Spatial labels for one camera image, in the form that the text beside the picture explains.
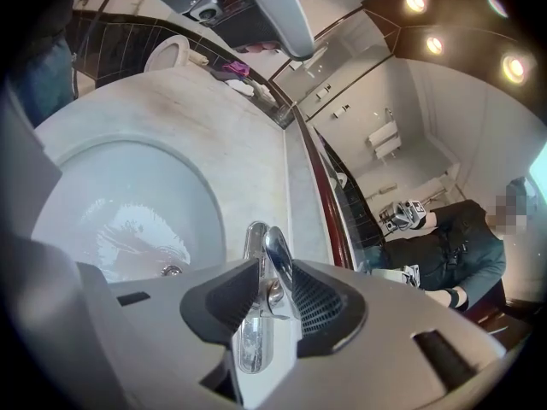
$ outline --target toilet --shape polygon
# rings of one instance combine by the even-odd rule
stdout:
[[[174,35],[158,45],[150,54],[145,72],[184,66],[190,58],[190,44],[182,35]]]

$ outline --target white sink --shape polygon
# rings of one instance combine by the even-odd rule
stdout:
[[[116,141],[76,153],[60,169],[32,237],[99,267],[109,282],[226,261],[219,206],[190,162]]]

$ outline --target faucet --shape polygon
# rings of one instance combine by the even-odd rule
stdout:
[[[274,320],[289,319],[274,313],[285,290],[265,250],[270,231],[265,223],[253,222],[245,239],[244,259],[259,260],[258,294],[235,336],[234,355],[238,368],[249,374],[262,372],[274,357]]]
[[[291,311],[296,319],[300,319],[300,312],[292,300],[292,256],[283,232],[272,226],[264,237],[264,249],[279,275],[279,284],[287,293]]]

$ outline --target ceiling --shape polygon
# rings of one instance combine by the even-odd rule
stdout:
[[[510,17],[498,15],[487,0],[426,0],[426,11],[421,14],[411,13],[404,2],[365,0],[362,4],[386,37],[397,31],[391,35],[395,41],[386,39],[393,55],[436,63],[483,80],[545,120],[547,80],[539,59],[543,51],[535,48]],[[442,40],[441,55],[425,47],[430,36]],[[501,62],[508,53],[531,56],[531,63],[535,62],[524,85],[513,85],[501,74]]]

